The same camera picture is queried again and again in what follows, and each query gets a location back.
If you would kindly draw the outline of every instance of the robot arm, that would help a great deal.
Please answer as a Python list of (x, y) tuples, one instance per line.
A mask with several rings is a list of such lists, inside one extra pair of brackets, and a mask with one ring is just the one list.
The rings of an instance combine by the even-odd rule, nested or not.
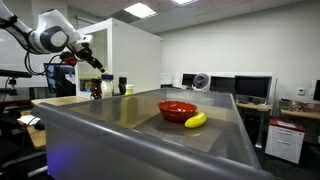
[(0, 0), (0, 28), (8, 31), (19, 44), (32, 54), (50, 54), (67, 47), (73, 55), (104, 72), (103, 65), (94, 57), (89, 46), (91, 35), (79, 34), (57, 10), (38, 16), (38, 27), (31, 29), (21, 22)]

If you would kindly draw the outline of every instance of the red bowl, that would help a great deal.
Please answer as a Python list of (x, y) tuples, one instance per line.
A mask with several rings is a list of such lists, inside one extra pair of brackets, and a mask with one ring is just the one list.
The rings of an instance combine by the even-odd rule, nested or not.
[(158, 103), (158, 107), (164, 119), (176, 123), (186, 122), (198, 109), (197, 106), (182, 101), (162, 101)]

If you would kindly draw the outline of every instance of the wooden desk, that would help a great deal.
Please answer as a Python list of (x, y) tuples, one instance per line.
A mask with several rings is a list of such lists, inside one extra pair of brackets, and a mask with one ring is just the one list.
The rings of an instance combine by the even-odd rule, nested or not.
[(286, 109), (281, 109), (281, 114), (289, 115), (289, 116), (298, 116), (309, 119), (314, 119), (320, 121), (320, 113), (310, 113), (310, 112), (297, 112), (297, 111), (289, 111)]
[[(87, 101), (86, 99), (83, 99), (81, 97), (77, 96), (68, 96), (68, 97), (60, 97), (60, 98), (48, 98), (48, 99), (37, 99), (32, 100), (31, 104), (33, 106), (36, 106), (37, 104), (40, 104), (42, 102), (52, 104), (55, 106), (62, 106), (67, 104), (73, 104), (73, 103), (79, 103)], [(31, 111), (22, 111), (21, 115), (28, 115)], [(28, 126), (28, 133), (30, 135), (31, 141), (34, 145), (35, 149), (43, 149), (46, 147), (46, 131), (39, 131), (34, 129), (34, 126)]]
[(259, 124), (259, 134), (258, 134), (258, 139), (255, 144), (257, 148), (262, 148), (262, 131), (263, 131), (263, 125), (264, 125), (264, 116), (265, 113), (270, 110), (270, 107), (268, 105), (264, 104), (253, 104), (253, 103), (239, 103), (236, 101), (236, 105), (238, 108), (245, 108), (245, 109), (254, 109), (260, 112), (260, 124)]

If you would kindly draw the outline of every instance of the fluorescent light panel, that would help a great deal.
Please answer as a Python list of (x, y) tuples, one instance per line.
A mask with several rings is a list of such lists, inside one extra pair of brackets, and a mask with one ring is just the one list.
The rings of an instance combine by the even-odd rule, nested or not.
[(151, 8), (141, 3), (134, 4), (124, 10), (139, 18), (145, 18), (157, 14)]
[(177, 3), (179, 5), (185, 5), (185, 4), (193, 3), (197, 0), (172, 0), (172, 1), (174, 1), (175, 3)]

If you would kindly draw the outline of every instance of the yellow banana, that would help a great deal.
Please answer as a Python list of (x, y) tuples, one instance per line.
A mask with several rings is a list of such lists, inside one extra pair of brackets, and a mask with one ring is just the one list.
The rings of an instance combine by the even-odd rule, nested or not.
[(203, 112), (196, 112), (195, 115), (189, 118), (184, 126), (187, 128), (195, 128), (201, 126), (207, 121), (207, 116)]

